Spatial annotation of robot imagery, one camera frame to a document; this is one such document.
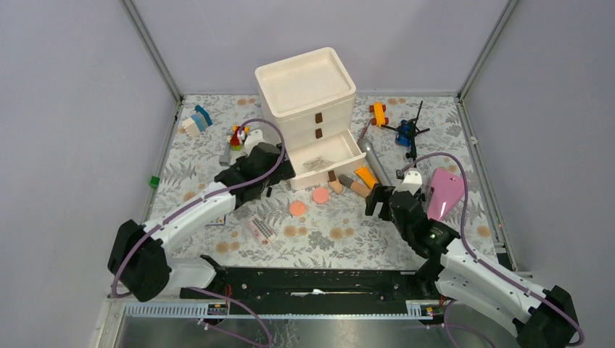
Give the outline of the clear bag with tweezers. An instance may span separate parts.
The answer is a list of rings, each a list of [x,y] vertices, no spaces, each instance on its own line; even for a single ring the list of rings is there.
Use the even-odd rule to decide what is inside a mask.
[[[303,167],[307,171],[319,171],[328,168],[333,165],[334,161],[326,159],[322,156],[318,156],[303,163]]]

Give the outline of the white drawer organizer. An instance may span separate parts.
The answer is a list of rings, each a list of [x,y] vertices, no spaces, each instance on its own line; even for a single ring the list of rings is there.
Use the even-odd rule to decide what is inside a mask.
[[[356,86],[336,51],[324,47],[255,69],[263,118],[276,125],[265,139],[284,142],[295,171],[294,190],[329,181],[329,174],[354,173],[365,153],[350,132]],[[303,163],[322,156],[334,164],[307,171]]]

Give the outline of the false eyelash box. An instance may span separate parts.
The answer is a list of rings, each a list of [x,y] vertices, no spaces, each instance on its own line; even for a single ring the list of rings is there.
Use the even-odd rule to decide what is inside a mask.
[[[258,216],[247,218],[244,224],[260,245],[269,245],[277,238],[276,232]]]

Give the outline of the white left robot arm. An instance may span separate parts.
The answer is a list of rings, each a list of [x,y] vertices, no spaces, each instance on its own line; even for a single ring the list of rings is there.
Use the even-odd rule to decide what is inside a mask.
[[[139,224],[127,220],[117,234],[107,262],[114,278],[111,295],[121,298],[122,284],[140,302],[155,298],[183,270],[193,273],[197,288],[209,298],[221,295],[224,277],[198,262],[172,262],[170,253],[199,227],[257,200],[264,190],[294,177],[283,143],[261,141],[249,154],[218,173],[206,189],[157,219]]]

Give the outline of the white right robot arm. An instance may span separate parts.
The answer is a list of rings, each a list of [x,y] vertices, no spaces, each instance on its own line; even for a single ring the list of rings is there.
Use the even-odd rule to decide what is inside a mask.
[[[495,321],[520,347],[567,347],[580,334],[571,295],[560,286],[545,289],[484,257],[459,232],[427,217],[409,191],[375,185],[366,214],[377,204],[402,239],[426,262],[417,270],[417,292],[455,299]]]

